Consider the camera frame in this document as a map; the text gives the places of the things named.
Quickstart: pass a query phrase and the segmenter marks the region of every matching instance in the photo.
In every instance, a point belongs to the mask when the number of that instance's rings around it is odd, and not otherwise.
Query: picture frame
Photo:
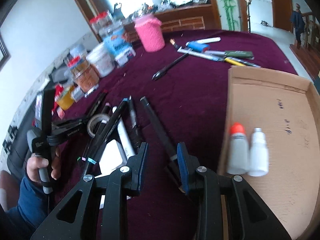
[[[0,34],[0,70],[4,66],[4,63],[7,61],[8,57],[9,57],[8,51],[4,45],[4,42]]]

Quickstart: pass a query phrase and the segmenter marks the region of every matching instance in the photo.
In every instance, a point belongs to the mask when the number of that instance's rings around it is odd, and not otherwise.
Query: maroon tablecloth
[[[147,53],[143,47],[137,48],[135,58],[103,78],[98,91],[66,112],[66,118],[82,116],[103,89],[108,90],[106,101],[112,106],[132,95],[149,152],[142,195],[128,201],[130,240],[188,240],[195,234],[197,207],[165,174],[167,155],[139,100],[142,96],[148,98],[174,144],[185,142],[189,153],[197,156],[201,165],[215,171],[223,140],[230,64],[189,56],[160,80],[151,80],[154,73],[181,56],[169,43],[170,38],[183,46],[187,41],[208,37],[221,37],[220,42],[210,44],[211,50],[252,51],[254,63],[296,74],[269,38],[219,30],[167,33],[164,49]],[[55,203],[79,180],[76,158],[82,155],[87,138],[79,135],[61,147],[62,177]]]

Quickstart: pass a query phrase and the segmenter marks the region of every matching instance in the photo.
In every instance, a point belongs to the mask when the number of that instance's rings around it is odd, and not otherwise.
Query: tile floor
[[[304,67],[289,48],[290,44],[294,44],[295,38],[292,33],[274,27],[266,27],[257,23],[251,24],[251,33],[272,39],[286,55],[298,75],[312,81]]]

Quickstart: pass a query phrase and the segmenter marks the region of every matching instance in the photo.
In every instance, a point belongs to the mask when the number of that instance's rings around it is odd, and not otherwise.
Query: human hand
[[[39,168],[46,168],[48,165],[49,161],[47,159],[36,157],[33,153],[27,162],[27,175],[29,179],[35,183],[41,184]],[[55,155],[52,157],[51,167],[51,177],[55,180],[59,179],[61,176],[61,163],[60,150],[58,147],[55,149]]]

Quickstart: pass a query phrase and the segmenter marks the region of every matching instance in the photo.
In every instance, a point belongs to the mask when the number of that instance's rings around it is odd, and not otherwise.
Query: white plastic bottle
[[[245,174],[249,170],[249,144],[244,127],[235,122],[230,128],[230,134],[227,173]]]
[[[266,136],[261,128],[255,128],[252,134],[250,149],[250,170],[248,174],[254,177],[264,176],[269,172],[269,151]]]

